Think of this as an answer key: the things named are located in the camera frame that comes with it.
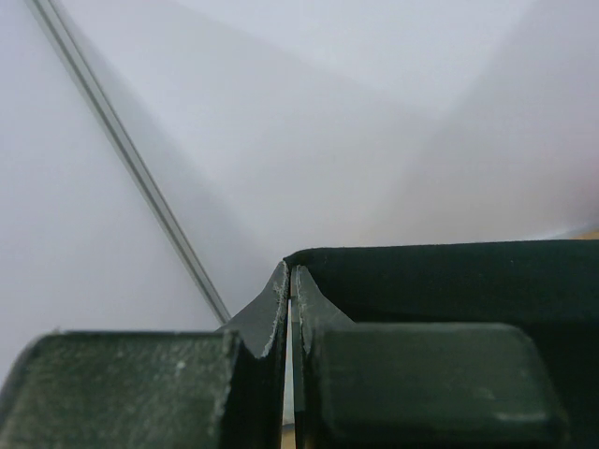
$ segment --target black fabric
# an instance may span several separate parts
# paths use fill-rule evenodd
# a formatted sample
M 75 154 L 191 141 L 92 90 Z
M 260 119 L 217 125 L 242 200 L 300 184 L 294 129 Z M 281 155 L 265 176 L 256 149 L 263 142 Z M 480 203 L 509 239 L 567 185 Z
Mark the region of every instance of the black fabric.
M 571 447 L 599 447 L 599 241 L 322 248 L 285 261 L 357 322 L 521 327 L 570 416 Z

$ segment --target wall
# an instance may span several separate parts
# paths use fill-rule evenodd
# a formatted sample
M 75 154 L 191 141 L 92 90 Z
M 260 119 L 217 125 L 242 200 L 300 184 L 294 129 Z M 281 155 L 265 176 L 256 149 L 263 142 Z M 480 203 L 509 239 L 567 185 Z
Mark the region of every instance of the wall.
M 20 0 L 0 3 L 0 61 L 0 383 L 57 328 L 216 328 Z
M 60 4 L 232 312 L 300 248 L 599 222 L 594 0 Z

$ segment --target white wall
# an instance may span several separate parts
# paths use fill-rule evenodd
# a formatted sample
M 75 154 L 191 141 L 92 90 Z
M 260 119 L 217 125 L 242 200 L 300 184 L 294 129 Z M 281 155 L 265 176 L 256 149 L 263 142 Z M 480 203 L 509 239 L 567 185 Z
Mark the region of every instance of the white wall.
M 216 328 L 21 0 L 0 3 L 0 66 L 0 384 L 57 327 Z
M 305 247 L 599 222 L 595 0 L 60 2 L 232 312 Z

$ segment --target metal strip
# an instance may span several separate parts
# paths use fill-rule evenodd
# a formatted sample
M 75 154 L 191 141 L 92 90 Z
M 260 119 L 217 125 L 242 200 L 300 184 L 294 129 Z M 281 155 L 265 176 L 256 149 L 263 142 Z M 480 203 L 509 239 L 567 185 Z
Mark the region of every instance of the metal strip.
M 194 279 L 197 288 L 206 298 L 219 322 L 221 324 L 226 323 L 231 318 L 229 311 L 216 291 L 208 273 L 206 273 L 197 258 L 194 249 L 156 185 L 152 174 L 144 164 L 133 141 L 124 129 L 116 111 L 102 91 L 72 35 L 68 32 L 65 21 L 60 16 L 58 6 L 55 5 L 53 0 L 27 0 L 27 3 L 42 28 L 46 30 L 53 47 L 58 51 L 67 70 L 80 87 L 81 92 L 90 104 L 90 108 L 105 128 L 115 150 L 124 161 L 158 222 L 167 233 L 183 264 Z

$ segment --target white panel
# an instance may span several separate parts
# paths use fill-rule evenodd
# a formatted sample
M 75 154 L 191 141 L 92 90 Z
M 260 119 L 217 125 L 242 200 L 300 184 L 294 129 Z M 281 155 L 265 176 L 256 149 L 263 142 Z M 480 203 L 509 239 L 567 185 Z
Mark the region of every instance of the white panel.
M 0 4 L 0 383 L 62 329 L 215 329 L 31 11 Z
M 595 0 L 61 3 L 232 312 L 297 249 L 599 219 Z

